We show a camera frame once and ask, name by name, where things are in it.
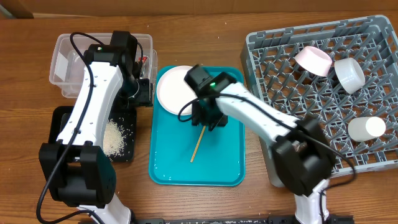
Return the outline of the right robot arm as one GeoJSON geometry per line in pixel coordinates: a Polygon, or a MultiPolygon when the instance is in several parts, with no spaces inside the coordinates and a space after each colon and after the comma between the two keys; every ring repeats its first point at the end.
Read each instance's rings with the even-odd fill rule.
{"type": "Polygon", "coordinates": [[[225,72],[212,77],[198,69],[188,72],[184,80],[197,96],[192,102],[192,124],[212,131],[232,117],[248,126],[265,141],[278,178],[295,196],[295,221],[326,223],[325,191],[335,156],[318,121],[274,109],[225,72]]]}

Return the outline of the pink bowl with rice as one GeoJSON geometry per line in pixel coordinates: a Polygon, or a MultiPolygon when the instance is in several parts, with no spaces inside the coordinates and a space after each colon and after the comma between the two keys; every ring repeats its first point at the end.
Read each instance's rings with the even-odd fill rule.
{"type": "Polygon", "coordinates": [[[320,77],[326,77],[332,65],[326,52],[312,46],[304,47],[294,59],[302,68],[320,77]]]}

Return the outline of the red snack wrapper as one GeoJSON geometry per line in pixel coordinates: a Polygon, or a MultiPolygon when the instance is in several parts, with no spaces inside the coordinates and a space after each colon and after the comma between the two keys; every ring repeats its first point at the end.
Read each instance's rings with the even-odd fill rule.
{"type": "Polygon", "coordinates": [[[146,56],[140,57],[139,62],[141,62],[144,65],[146,63],[147,59],[148,59],[148,57],[146,57],[146,56]]]}

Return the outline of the wooden chopstick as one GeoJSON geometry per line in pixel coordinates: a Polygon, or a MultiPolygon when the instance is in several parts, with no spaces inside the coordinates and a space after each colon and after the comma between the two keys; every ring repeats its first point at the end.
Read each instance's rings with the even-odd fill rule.
{"type": "Polygon", "coordinates": [[[197,154],[197,150],[198,150],[198,148],[199,148],[199,146],[200,146],[200,143],[201,143],[201,140],[202,140],[203,135],[204,135],[204,133],[205,133],[205,130],[206,130],[206,126],[203,126],[203,127],[202,127],[202,130],[201,130],[201,133],[200,133],[200,136],[199,136],[199,138],[198,138],[198,141],[197,141],[197,143],[196,143],[194,152],[193,152],[192,157],[191,157],[191,159],[190,159],[190,162],[191,162],[191,163],[192,163],[192,162],[194,161],[194,159],[195,159],[195,156],[196,156],[196,154],[197,154]]]}

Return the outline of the large pink plate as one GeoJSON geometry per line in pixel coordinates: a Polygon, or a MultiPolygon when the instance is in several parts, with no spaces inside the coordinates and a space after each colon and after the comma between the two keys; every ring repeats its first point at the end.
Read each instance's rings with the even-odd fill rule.
{"type": "Polygon", "coordinates": [[[188,65],[168,67],[159,73],[156,95],[160,105],[169,113],[178,115],[183,106],[197,97],[184,80],[191,68],[188,65]]]}

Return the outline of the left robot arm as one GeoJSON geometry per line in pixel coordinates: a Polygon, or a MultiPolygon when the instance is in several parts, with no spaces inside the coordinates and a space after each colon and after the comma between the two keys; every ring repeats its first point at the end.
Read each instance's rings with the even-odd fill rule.
{"type": "Polygon", "coordinates": [[[133,211],[115,193],[116,172],[103,152],[103,139],[116,97],[137,88],[142,61],[140,43],[92,44],[80,54],[86,65],[84,81],[72,113],[54,143],[43,143],[39,162],[46,183],[36,207],[39,222],[47,192],[55,201],[77,211],[59,223],[86,213],[96,223],[134,223],[133,211]]]}

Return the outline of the grey bowl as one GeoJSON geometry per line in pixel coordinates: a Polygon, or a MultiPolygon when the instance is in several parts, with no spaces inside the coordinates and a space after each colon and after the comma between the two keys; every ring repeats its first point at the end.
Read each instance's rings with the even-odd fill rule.
{"type": "Polygon", "coordinates": [[[353,58],[337,60],[334,64],[336,76],[348,94],[353,94],[365,84],[364,73],[353,58]]]}

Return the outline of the small white cup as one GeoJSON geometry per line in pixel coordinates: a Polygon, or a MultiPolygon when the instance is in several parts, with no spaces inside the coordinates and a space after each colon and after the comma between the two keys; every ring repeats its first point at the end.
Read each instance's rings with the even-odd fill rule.
{"type": "Polygon", "coordinates": [[[379,117],[359,117],[348,124],[350,138],[357,142],[364,142],[382,136],[386,131],[386,123],[379,117]]]}

